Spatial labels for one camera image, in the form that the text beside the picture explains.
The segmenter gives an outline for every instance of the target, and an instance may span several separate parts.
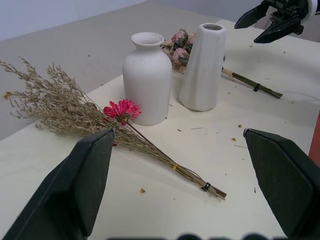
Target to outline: gray wall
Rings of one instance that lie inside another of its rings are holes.
[[[178,9],[204,15],[217,16],[236,22],[245,12],[259,5],[262,0],[156,0]]]
[[[0,0],[0,41],[144,1],[146,0]]]

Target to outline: white table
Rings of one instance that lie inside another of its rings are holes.
[[[176,239],[184,233],[203,239],[240,239],[251,232],[269,238],[284,236],[259,189],[248,149],[234,145],[246,146],[243,130],[253,128],[289,138],[309,152],[320,108],[320,44],[293,37],[253,44],[261,30],[235,30],[233,22],[219,23],[228,31],[224,66],[283,93],[283,98],[222,78],[218,106],[194,112],[177,100],[184,76],[175,73],[168,118],[156,126],[136,127],[172,159],[226,192],[226,200],[204,193],[151,157],[117,146],[89,239]],[[89,96],[101,107],[120,100],[122,76]],[[0,237],[79,139],[30,125],[0,142]]]

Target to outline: white round vase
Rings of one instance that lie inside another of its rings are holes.
[[[153,32],[140,32],[131,37],[136,49],[123,63],[125,97],[140,106],[136,124],[152,126],[168,114],[172,65],[161,51],[164,37]]]

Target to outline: dried rose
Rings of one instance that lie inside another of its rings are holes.
[[[189,53],[187,52],[187,50],[181,47],[177,48],[173,53],[173,61],[175,64],[178,64],[178,65],[181,64],[179,61],[179,58],[186,58],[186,57],[189,57]]]
[[[196,33],[195,32],[188,33],[188,44],[193,45],[194,41],[195,41],[195,38],[196,38]]]
[[[180,29],[180,31],[178,31],[172,38],[171,41],[173,43],[178,43],[180,39],[184,39],[187,35],[186,30],[184,29]]]

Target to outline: black hair tie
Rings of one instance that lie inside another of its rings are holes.
[[[253,89],[253,91],[258,92],[259,87],[260,87],[260,83],[257,83],[257,84],[255,85],[255,88]]]
[[[208,191],[208,189],[210,188],[211,184],[210,183],[206,183],[205,186],[201,187],[203,191]]]

